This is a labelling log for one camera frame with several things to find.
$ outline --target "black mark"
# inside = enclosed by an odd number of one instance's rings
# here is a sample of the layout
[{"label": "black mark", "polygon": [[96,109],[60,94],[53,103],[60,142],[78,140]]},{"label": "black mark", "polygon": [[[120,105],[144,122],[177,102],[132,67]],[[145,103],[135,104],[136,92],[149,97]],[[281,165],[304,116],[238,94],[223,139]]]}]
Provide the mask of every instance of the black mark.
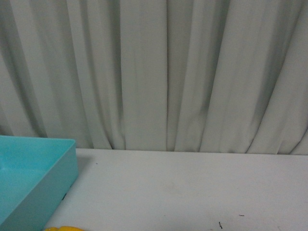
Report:
[{"label": "black mark", "polygon": [[64,194],[64,197],[62,198],[62,200],[64,200],[65,196],[66,196],[66,194]]}]

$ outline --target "yellow object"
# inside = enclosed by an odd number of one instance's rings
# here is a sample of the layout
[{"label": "yellow object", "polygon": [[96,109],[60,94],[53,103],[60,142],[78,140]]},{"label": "yellow object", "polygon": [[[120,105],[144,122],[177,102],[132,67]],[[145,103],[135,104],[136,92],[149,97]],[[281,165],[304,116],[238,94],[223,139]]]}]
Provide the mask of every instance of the yellow object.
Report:
[{"label": "yellow object", "polygon": [[50,227],[48,229],[45,229],[45,231],[84,231],[84,230],[72,226],[62,226],[59,229],[56,227]]}]

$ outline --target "white curtain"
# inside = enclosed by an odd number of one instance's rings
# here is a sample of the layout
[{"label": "white curtain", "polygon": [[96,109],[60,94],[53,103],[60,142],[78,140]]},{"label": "white curtain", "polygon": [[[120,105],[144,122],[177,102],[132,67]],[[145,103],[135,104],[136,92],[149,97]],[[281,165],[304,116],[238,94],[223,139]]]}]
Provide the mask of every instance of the white curtain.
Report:
[{"label": "white curtain", "polygon": [[0,0],[0,134],[308,154],[307,0]]}]

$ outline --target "white table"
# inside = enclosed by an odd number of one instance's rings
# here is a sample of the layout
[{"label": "white table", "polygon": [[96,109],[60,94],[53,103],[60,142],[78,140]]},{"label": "white table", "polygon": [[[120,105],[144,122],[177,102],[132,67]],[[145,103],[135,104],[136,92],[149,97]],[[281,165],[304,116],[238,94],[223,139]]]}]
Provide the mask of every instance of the white table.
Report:
[{"label": "white table", "polygon": [[308,230],[308,156],[77,149],[77,159],[79,177],[46,227]]}]

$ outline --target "turquoise tray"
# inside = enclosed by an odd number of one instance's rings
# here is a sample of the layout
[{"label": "turquoise tray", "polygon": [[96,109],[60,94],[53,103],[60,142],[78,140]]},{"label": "turquoise tray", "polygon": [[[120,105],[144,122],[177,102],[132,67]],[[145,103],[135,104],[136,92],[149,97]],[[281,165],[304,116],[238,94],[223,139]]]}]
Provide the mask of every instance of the turquoise tray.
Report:
[{"label": "turquoise tray", "polygon": [[74,140],[0,136],[0,231],[40,231],[78,176]]}]

